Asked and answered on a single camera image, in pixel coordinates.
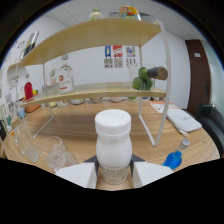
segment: wooden shelf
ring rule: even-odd
[[[8,70],[11,70],[11,69],[16,68],[16,65],[17,65],[17,63],[9,65]]]
[[[130,89],[129,86],[129,82],[87,84],[75,86],[75,92],[68,94],[60,94],[59,89],[53,89],[34,97],[34,100],[28,103],[23,103],[21,107],[61,100],[85,99],[90,97],[166,97],[166,92],[159,88],[154,88],[150,91],[141,91]]]
[[[30,51],[20,66],[43,64],[61,55],[91,47],[142,47],[160,32],[158,25],[139,20],[110,18],[88,21],[50,36]]]

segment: ceiling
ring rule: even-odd
[[[66,26],[88,21],[89,14],[98,8],[104,18],[110,18],[110,12],[119,12],[121,6],[134,6],[140,13],[150,16],[143,20],[162,21],[165,29],[183,40],[206,40],[203,35],[184,17],[172,9],[151,0],[72,0],[48,11],[45,16],[52,17]]]

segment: drinking glass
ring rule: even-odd
[[[45,139],[41,145],[41,154],[48,167],[56,173],[63,167],[77,164],[77,159],[68,151],[61,138],[53,136]]]
[[[18,139],[21,155],[25,155],[34,163],[37,162],[39,159],[39,153],[31,143],[25,127],[21,125],[16,126],[14,133]]]

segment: white cloth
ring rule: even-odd
[[[167,118],[184,136],[188,136],[188,132],[202,127],[198,121],[183,110],[168,110]]]

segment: desk surface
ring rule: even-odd
[[[96,155],[97,134],[94,123],[96,114],[102,110],[121,109],[130,113],[132,118],[130,137],[133,154],[147,162],[160,165],[167,155],[179,146],[184,136],[166,119],[160,142],[157,147],[153,147],[138,117],[138,106],[138,102],[130,102],[128,100],[123,100],[119,103],[104,100],[101,103],[87,101],[81,105],[57,107],[56,109],[52,109],[54,119],[32,140],[32,143],[39,150],[41,142],[44,139],[51,136],[58,136],[64,141],[68,150],[77,158],[78,162],[82,163]],[[30,127],[31,133],[34,135],[49,117],[50,113],[47,107],[39,108],[35,112],[27,114],[26,122]],[[162,114],[159,114],[148,101],[143,101],[142,117],[152,133],[153,138],[156,138]],[[190,165],[220,158],[213,140],[204,129],[189,133],[188,139],[190,146],[185,151],[183,162],[176,171]],[[9,160],[35,165],[52,173],[45,164],[42,156],[40,156],[37,163],[32,163],[26,157],[21,156],[9,133],[4,140],[4,149]],[[134,187],[130,172],[126,181],[120,185],[107,184],[99,172],[96,189],[120,190],[131,188]]]

